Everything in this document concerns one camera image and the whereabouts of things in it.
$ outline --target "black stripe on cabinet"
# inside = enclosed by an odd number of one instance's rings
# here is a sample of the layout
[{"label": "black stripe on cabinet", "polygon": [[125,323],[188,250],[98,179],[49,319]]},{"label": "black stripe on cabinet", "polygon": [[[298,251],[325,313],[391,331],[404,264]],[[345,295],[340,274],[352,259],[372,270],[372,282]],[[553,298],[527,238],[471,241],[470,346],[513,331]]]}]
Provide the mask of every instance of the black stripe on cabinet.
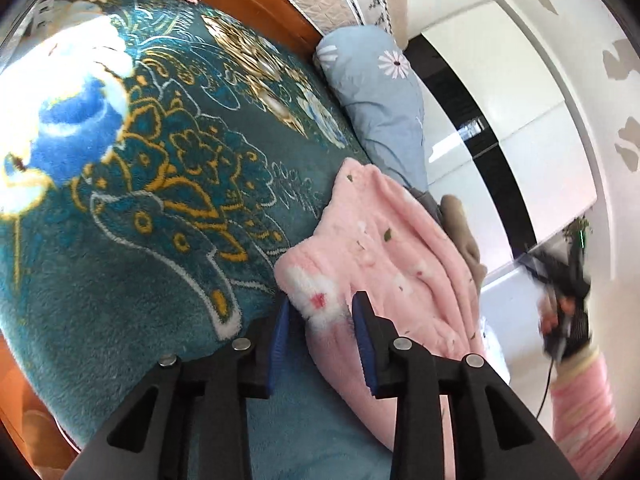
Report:
[{"label": "black stripe on cabinet", "polygon": [[471,153],[494,201],[514,258],[537,243],[531,218],[491,125],[460,78],[423,36],[413,38],[405,57],[439,102]]}]

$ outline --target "orange wooden headboard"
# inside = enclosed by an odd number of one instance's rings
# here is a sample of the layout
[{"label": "orange wooden headboard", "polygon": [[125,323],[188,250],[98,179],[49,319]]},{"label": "orange wooden headboard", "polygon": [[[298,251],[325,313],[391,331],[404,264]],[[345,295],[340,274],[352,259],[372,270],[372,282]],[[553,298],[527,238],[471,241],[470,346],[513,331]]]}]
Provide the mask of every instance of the orange wooden headboard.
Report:
[{"label": "orange wooden headboard", "polygon": [[288,0],[202,0],[310,60],[320,33]]}]

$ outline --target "black cable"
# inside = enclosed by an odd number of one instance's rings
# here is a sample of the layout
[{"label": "black cable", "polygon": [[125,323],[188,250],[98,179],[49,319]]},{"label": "black cable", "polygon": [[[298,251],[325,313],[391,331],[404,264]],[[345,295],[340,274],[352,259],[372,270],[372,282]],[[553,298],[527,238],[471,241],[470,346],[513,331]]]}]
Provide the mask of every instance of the black cable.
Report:
[{"label": "black cable", "polygon": [[542,408],[545,407],[546,394],[549,393],[549,385],[551,384],[551,372],[553,371],[553,369],[554,369],[554,360],[551,359],[551,364],[549,366],[549,374],[546,376],[545,395],[544,397],[542,397],[542,403],[540,404],[540,409],[538,410],[538,414],[536,415],[536,420],[538,420],[540,413],[542,413]]}]

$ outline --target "pink sleeve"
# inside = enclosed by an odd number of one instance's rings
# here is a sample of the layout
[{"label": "pink sleeve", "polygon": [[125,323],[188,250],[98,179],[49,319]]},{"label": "pink sleeve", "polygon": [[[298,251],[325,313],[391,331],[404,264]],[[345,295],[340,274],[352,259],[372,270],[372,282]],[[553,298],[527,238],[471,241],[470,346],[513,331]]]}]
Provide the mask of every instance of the pink sleeve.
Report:
[{"label": "pink sleeve", "polygon": [[625,442],[616,427],[607,365],[587,348],[562,363],[551,389],[554,440],[582,480],[595,480]]}]

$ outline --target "teal blanket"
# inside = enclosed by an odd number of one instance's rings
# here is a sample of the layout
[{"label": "teal blanket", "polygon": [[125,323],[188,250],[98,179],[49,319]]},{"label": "teal blanket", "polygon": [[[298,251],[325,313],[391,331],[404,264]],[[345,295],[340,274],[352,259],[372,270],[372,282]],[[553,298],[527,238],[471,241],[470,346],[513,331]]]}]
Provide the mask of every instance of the teal blanket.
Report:
[{"label": "teal blanket", "polygon": [[[161,355],[267,313],[273,264],[367,159],[312,69],[231,16],[49,7],[0,75],[0,329],[82,446]],[[292,330],[276,397],[249,403],[256,478],[388,477]]]}]

